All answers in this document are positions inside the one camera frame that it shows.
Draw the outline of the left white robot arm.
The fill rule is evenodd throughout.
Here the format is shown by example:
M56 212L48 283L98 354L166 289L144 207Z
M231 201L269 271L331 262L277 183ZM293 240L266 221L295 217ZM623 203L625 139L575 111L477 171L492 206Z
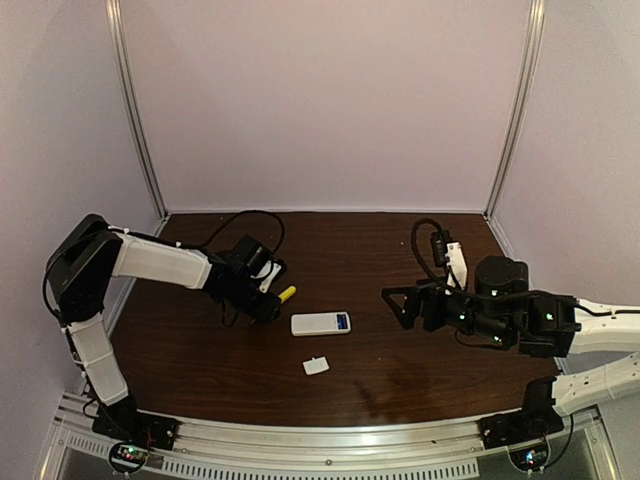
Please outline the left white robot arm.
M229 250L211 252L201 245L119 228L89 214L49 258L43 297L98 400L112 406L130 395L104 324L104 299L112 279L201 291L257 323L269 324L282 304L271 286L286 269L274 251L250 235Z

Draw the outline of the white remote control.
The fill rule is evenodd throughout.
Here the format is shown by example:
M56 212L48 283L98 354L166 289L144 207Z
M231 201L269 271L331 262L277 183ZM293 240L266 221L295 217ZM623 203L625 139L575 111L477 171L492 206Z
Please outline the white remote control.
M291 316L291 333L294 337L341 335L350 333L351 330L349 332L338 330L336 321L336 315L338 313L347 312L294 314Z

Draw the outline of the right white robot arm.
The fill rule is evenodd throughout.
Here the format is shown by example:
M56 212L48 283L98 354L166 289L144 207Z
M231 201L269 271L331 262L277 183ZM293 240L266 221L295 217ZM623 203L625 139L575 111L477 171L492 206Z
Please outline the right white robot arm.
M381 297L403 329L451 327L480 337L480 348L516 349L533 358L566 358L589 352L622 352L624 358L581 374L528 384L523 415L565 417L639 390L639 309L554 294L529 287L526 263L488 256L476 267L473 291L449 286L434 274Z

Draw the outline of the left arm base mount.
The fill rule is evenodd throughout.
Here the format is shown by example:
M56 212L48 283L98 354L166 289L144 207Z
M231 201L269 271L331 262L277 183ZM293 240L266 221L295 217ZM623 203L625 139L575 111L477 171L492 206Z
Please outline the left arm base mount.
M115 441L107 462L117 474L130 477L146 465L152 453L173 450L179 424L172 417L100 404L92 431Z

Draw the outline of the white battery cover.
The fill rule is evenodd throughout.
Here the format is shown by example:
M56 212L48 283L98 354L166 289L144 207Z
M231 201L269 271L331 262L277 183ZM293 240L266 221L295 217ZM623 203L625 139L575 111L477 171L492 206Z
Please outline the white battery cover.
M328 360L325 357L311 358L302 363L303 371L307 376L314 376L330 369Z

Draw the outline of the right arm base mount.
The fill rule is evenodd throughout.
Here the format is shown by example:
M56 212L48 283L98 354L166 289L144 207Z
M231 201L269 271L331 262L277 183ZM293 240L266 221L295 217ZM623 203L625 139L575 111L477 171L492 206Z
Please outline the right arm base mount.
M529 476L554 464L549 436L564 430L564 421L553 408L494 414L482 417L477 425L485 450L506 447L511 465Z

